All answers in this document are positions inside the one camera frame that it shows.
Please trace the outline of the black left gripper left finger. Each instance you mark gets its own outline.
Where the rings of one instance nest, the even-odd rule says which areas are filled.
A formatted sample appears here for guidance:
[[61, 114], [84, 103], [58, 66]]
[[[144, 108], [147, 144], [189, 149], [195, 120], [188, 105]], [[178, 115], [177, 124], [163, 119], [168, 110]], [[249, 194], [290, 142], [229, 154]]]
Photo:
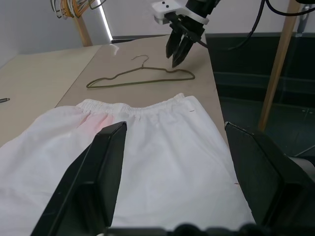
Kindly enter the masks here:
[[113, 221], [127, 124], [99, 131], [60, 180], [31, 236], [97, 236]]

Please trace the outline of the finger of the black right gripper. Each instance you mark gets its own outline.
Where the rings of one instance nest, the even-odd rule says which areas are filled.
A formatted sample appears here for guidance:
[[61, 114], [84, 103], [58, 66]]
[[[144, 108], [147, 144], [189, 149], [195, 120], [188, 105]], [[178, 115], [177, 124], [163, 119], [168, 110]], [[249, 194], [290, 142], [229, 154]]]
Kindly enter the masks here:
[[193, 44], [194, 42], [191, 41], [189, 38], [183, 37], [183, 39], [175, 47], [175, 51], [173, 53], [173, 59], [172, 59], [173, 68], [177, 67], [185, 60]]
[[177, 49], [180, 46], [182, 36], [183, 36], [182, 31], [174, 31], [174, 30], [172, 31], [166, 44], [166, 57], [167, 58], [170, 58], [171, 56], [180, 58], [182, 56], [181, 53], [177, 53]]

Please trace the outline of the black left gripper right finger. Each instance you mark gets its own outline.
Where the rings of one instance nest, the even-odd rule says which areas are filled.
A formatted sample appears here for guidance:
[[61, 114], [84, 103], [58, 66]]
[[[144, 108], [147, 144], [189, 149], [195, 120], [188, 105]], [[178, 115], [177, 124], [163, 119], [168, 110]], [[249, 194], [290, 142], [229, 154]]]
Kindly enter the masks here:
[[225, 131], [256, 224], [272, 236], [315, 236], [315, 182], [265, 134], [230, 122]]

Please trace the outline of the white shorts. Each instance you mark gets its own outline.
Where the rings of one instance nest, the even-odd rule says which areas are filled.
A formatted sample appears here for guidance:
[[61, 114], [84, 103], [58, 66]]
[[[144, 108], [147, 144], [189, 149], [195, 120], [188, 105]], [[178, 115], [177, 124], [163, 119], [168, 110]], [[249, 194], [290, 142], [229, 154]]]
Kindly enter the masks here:
[[47, 111], [0, 147], [0, 236], [29, 236], [69, 165], [120, 121], [127, 133], [114, 227], [254, 221], [229, 148], [194, 96], [145, 108], [86, 99]]

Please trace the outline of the grey rounded robot part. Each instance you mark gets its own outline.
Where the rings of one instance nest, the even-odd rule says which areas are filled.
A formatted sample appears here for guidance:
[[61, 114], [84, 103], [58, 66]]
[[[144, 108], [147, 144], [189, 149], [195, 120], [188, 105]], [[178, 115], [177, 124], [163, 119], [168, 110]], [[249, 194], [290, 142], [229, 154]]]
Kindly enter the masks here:
[[300, 166], [307, 174], [315, 174], [315, 166], [303, 158], [290, 157], [290, 159]]

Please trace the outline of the short wooden post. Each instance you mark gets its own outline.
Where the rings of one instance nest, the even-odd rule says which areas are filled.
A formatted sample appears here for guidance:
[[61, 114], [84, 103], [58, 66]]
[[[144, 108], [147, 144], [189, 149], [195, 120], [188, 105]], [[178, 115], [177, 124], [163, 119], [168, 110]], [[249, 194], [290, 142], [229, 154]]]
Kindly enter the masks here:
[[74, 17], [73, 20], [74, 20], [75, 25], [77, 27], [77, 30], [79, 32], [79, 35], [80, 35], [80, 38], [82, 41], [82, 45], [84, 47], [93, 46], [90, 35], [88, 33], [88, 30], [87, 30], [87, 27], [86, 27], [85, 22], [83, 20], [83, 17], [79, 17], [79, 18]]

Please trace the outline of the tall wooden post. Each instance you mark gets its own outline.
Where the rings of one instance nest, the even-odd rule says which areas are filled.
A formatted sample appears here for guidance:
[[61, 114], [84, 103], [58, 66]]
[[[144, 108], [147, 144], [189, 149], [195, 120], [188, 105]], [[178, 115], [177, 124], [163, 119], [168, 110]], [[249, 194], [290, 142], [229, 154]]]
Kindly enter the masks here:
[[283, 68], [284, 60], [287, 54], [288, 46], [291, 40], [292, 32], [295, 26], [296, 16], [286, 16], [283, 24], [282, 33], [279, 39], [277, 52], [275, 55], [268, 88], [265, 94], [261, 115], [258, 123], [258, 129], [264, 131], [268, 122], [274, 95], [278, 86], [279, 78]]

